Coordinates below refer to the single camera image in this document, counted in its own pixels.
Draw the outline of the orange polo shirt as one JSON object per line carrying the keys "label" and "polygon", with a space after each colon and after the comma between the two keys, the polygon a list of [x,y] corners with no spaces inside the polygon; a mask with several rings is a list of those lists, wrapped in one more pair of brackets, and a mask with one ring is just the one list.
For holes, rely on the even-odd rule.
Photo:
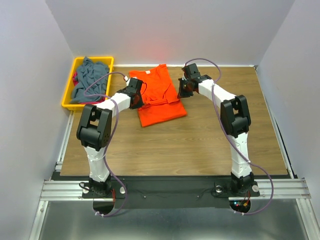
{"label": "orange polo shirt", "polygon": [[129,76],[146,83],[141,95],[144,105],[137,111],[142,127],[187,115],[182,102],[178,99],[178,93],[166,64],[160,64],[146,71],[132,70]]}

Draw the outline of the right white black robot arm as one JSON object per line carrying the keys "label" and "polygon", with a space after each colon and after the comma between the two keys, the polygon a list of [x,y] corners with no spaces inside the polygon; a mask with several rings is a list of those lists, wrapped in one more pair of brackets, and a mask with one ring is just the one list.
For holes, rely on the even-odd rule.
{"label": "right white black robot arm", "polygon": [[220,87],[208,75],[202,75],[195,63],[182,67],[183,77],[179,78],[179,98],[188,98],[194,92],[213,102],[219,124],[231,150],[230,190],[242,195],[254,183],[254,174],[248,154],[248,132],[251,116],[244,95],[235,95]]}

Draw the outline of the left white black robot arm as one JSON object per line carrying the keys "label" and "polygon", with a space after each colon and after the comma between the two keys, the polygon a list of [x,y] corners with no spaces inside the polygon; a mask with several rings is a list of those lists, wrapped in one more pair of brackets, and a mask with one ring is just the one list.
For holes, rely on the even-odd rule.
{"label": "left white black robot arm", "polygon": [[111,186],[111,172],[106,167],[106,151],[116,127],[119,113],[126,109],[138,109],[144,105],[141,89],[145,84],[137,78],[126,78],[126,87],[118,90],[112,97],[97,104],[86,104],[82,110],[76,137],[87,155],[89,163],[88,184],[80,184],[84,193],[94,193],[107,197],[114,191]]}

